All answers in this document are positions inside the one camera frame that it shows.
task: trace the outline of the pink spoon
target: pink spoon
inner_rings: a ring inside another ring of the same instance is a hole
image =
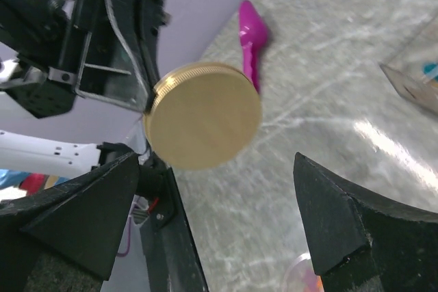
[[[244,55],[244,74],[260,91],[257,60],[260,50],[268,41],[268,27],[249,0],[242,2],[239,8],[239,37]]]

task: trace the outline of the cable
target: cable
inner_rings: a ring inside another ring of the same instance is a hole
[[[126,251],[117,252],[117,256],[120,258],[126,257],[129,253],[129,249],[131,249],[131,227],[132,227],[132,221],[133,221],[131,214],[132,214],[134,206],[136,205],[136,203],[138,202],[139,199],[140,199],[140,197],[137,196],[137,199],[131,203],[131,208],[129,209],[129,214],[128,214],[128,220],[129,220],[129,223],[128,223],[128,245],[126,247]]]

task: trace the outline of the black bracket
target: black bracket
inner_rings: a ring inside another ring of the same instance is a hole
[[[36,118],[58,116],[73,108],[76,96],[70,85],[52,81],[48,72],[21,64],[12,79],[0,84],[0,90]]]
[[[59,186],[0,202],[1,290],[98,291],[81,281],[89,276],[100,285],[110,277],[137,182],[138,157],[131,153]]]
[[[167,225],[176,214],[168,175],[166,164],[155,153],[140,166],[136,193],[150,202],[149,216],[155,230]]]
[[[133,150],[130,149],[130,147],[122,143],[113,144],[103,142],[101,145],[97,146],[97,149],[101,150],[101,156],[99,157],[100,165],[113,162],[123,155],[133,153]]]
[[[324,291],[438,291],[438,214],[385,198],[297,153],[294,183]]]

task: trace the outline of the countertop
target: countertop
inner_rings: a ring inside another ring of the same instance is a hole
[[[272,42],[261,60],[263,123],[214,170],[176,172],[212,292],[281,291],[307,251],[296,152],[395,200],[438,211],[437,118],[401,99],[378,63],[438,0],[251,0]],[[203,60],[241,67],[235,15]]]

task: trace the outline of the brass disc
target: brass disc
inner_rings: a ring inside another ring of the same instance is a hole
[[[232,66],[197,63],[176,69],[155,86],[144,115],[154,152],[186,170],[212,168],[236,156],[261,122],[260,97],[251,81]]]

